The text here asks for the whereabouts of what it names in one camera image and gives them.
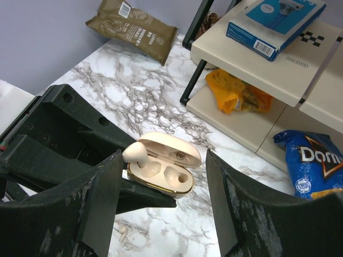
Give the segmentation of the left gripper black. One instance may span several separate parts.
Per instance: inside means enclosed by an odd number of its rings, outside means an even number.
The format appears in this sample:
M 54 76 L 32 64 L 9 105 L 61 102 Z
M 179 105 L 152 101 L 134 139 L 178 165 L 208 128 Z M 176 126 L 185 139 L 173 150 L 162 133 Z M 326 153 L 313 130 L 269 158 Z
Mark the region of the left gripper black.
M 71 86 L 54 85 L 9 134 L 1 153 L 1 175 L 37 190 L 19 201 L 31 208 L 52 209 L 58 202 L 69 206 L 76 200 L 81 213 L 175 208 L 171 197 L 122 178 L 122 154 L 117 150 L 135 141 Z

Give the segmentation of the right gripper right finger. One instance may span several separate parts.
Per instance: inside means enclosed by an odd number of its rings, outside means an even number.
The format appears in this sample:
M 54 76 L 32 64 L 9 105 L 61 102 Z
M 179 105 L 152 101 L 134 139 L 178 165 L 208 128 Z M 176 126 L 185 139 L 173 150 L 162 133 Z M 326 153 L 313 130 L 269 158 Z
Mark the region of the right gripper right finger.
M 221 256 L 342 256 L 342 193 L 288 195 L 210 150 L 206 173 Z

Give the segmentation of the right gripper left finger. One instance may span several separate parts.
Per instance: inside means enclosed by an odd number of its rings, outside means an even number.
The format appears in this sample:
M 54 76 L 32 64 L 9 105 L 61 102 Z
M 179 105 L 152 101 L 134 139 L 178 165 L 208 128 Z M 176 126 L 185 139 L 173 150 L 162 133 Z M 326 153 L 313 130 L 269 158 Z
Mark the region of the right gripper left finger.
M 80 204 L 1 203 L 1 256 L 107 256 L 115 214 L 81 213 Z

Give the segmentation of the white earbud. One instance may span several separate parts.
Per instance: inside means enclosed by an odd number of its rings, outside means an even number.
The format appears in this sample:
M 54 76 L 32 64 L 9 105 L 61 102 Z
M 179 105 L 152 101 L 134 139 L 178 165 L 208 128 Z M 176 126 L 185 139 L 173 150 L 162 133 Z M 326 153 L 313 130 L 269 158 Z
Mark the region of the white earbud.
M 128 228 L 125 227 L 125 226 L 122 226 L 122 227 L 119 228 L 118 231 L 121 234 L 120 241 L 123 241 L 126 238 L 127 234 L 128 234 Z
M 145 146 L 141 142 L 132 143 L 122 153 L 124 162 L 137 162 L 140 168 L 146 167 L 148 153 Z

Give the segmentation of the beige earbud charging case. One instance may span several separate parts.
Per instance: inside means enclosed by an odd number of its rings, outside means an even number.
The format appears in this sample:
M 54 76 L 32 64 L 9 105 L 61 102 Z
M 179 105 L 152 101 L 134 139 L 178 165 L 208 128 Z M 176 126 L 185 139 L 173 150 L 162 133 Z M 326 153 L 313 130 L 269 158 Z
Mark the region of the beige earbud charging case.
M 195 179 L 189 170 L 198 168 L 202 157 L 189 142 L 162 132 L 148 132 L 141 142 L 148 153 L 146 167 L 129 162 L 128 177 L 174 199 L 185 197 L 194 187 Z

